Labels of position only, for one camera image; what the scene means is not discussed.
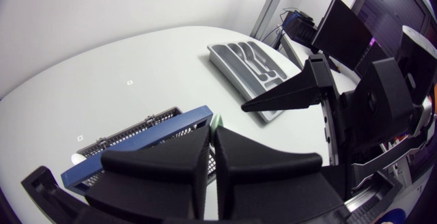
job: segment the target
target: monitor screen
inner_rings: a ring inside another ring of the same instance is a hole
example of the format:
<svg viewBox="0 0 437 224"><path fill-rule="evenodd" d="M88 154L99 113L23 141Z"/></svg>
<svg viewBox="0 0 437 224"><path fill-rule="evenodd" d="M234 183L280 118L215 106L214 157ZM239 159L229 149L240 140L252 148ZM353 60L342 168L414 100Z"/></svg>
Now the monitor screen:
<svg viewBox="0 0 437 224"><path fill-rule="evenodd" d="M332 0L314 37L314 47L355 69L372 39L363 22L341 0Z"/></svg>
<svg viewBox="0 0 437 224"><path fill-rule="evenodd" d="M415 0L364 0L358 12L358 17L391 57L399 48L402 25L420 32L425 16Z"/></svg>
<svg viewBox="0 0 437 224"><path fill-rule="evenodd" d="M431 44L437 48L437 26L435 22L431 22L425 31L425 37L431 42Z"/></svg>

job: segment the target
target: white table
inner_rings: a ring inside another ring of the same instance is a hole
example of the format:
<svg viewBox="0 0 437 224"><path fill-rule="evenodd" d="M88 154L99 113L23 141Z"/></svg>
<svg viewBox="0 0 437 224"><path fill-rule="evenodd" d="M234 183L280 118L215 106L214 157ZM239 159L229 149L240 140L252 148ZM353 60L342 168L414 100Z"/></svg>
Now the white table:
<svg viewBox="0 0 437 224"><path fill-rule="evenodd" d="M241 111L244 99L209 60L206 46L246 40L253 39L212 27L147 33L65 60L8 94L0 102L0 186L20 220L48 221L20 184L37 167L47 166L62 186L60 175L78 149L173 106L188 111L206 104L228 129L277 150L317 152L327 165L320 106L285 111L269 124ZM288 76L300 72L282 54L258 44ZM343 91L353 89L342 76L334 77ZM211 184L206 219L216 219L216 212Z"/></svg>

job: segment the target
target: blue dish rack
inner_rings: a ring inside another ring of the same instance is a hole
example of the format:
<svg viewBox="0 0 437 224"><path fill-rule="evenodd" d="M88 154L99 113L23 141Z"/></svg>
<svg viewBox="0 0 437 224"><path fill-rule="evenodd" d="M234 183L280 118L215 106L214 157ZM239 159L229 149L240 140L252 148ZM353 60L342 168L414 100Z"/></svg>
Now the blue dish rack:
<svg viewBox="0 0 437 224"><path fill-rule="evenodd" d="M158 115L149 116L138 124L109 137L101 138L79 150L77 153L82 154L87 159L63 172L61 174L62 182L66 189L84 195L104 173L100 163L103 151L132 151L152 147L209 125L211 118L212 112L207 106L185 113L174 107ZM215 180L215 169L214 148L210 146L208 184Z"/></svg>

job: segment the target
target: black electronic device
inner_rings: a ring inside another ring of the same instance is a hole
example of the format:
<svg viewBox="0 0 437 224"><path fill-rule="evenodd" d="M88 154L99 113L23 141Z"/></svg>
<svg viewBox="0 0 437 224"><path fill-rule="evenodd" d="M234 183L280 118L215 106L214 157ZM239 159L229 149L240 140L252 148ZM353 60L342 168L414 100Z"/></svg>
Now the black electronic device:
<svg viewBox="0 0 437 224"><path fill-rule="evenodd" d="M371 63L381 59L386 59L387 57L388 56L381 49L381 46L375 41L375 39L372 39L367 47L367 50L362 56L361 61L356 66L355 73L362 78Z"/></svg>
<svg viewBox="0 0 437 224"><path fill-rule="evenodd" d="M437 23L434 20L431 20L428 25L425 33L423 34L425 38L427 38L431 44L437 48Z"/></svg>
<svg viewBox="0 0 437 224"><path fill-rule="evenodd" d="M423 0L355 0L352 11L389 57L396 56L403 25L424 34L433 21Z"/></svg>
<svg viewBox="0 0 437 224"><path fill-rule="evenodd" d="M299 12L300 16L293 17L295 13L288 12L284 20L284 22L287 22L284 23L284 31L293 41L310 48L312 51L317 51L311 44L317 33L313 19L304 12Z"/></svg>
<svg viewBox="0 0 437 224"><path fill-rule="evenodd" d="M354 70L371 39L370 31L345 3L332 0L312 45Z"/></svg>
<svg viewBox="0 0 437 224"><path fill-rule="evenodd" d="M346 168L347 197L364 180L356 179L348 166L353 156L407 131L413 111L410 93L390 58L371 63L356 89L339 95L325 56L312 55L301 73L246 102L242 110L304 109L319 103L330 163Z"/></svg>
<svg viewBox="0 0 437 224"><path fill-rule="evenodd" d="M105 172L86 193L89 205L67 194L43 166L21 184L54 223L370 223L401 189L377 171L369 199L349 210L326 179L320 155L280 152L219 126L213 140L218 220L203 221L210 138L204 126L153 148L103 152Z"/></svg>
<svg viewBox="0 0 437 224"><path fill-rule="evenodd" d="M437 79L437 50L432 43L414 29L403 26L401 44L396 56L405 78L411 99L422 105Z"/></svg>

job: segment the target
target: cable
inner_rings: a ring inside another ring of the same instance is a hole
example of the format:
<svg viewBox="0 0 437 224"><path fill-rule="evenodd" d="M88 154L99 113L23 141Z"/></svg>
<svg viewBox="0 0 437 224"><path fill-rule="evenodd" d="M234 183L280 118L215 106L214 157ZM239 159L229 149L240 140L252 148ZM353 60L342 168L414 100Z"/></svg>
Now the cable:
<svg viewBox="0 0 437 224"><path fill-rule="evenodd" d="M282 19L282 15L284 15L285 13L288 13L289 11L284 11L283 13L281 13L281 15L279 15L279 17L281 18L282 23L284 22L284 20Z"/></svg>
<svg viewBox="0 0 437 224"><path fill-rule="evenodd" d="M291 22L293 19L295 19L295 18L298 18L298 17L300 17L300 14L298 13L298 12L294 12L288 19L287 19L287 21L286 22L284 22L284 23L282 23L282 25L281 26L278 26L278 27L282 27L282 29L281 29L281 31L277 34L277 36L276 36L276 38L273 40L273 42L272 42L272 44L270 44L270 46L272 46L277 40L278 40L278 38L282 35L282 32L283 32L283 30L284 30L284 27L285 26L287 26L287 24L289 23L289 22Z"/></svg>
<svg viewBox="0 0 437 224"><path fill-rule="evenodd" d="M286 26L291 20L293 20L293 19L295 19L296 17L300 17L300 14L298 13L298 12L294 12L294 14L292 14L288 19L287 19L287 21L286 22L284 22L284 23L282 23L282 25L279 25L278 27L275 27L270 33L268 33L268 35L266 36L266 37L264 37L264 39L261 41L261 42L264 42L264 40L266 40L267 39L267 37L270 35L270 34L272 34L275 30L277 30L279 27L284 27L284 26Z"/></svg>

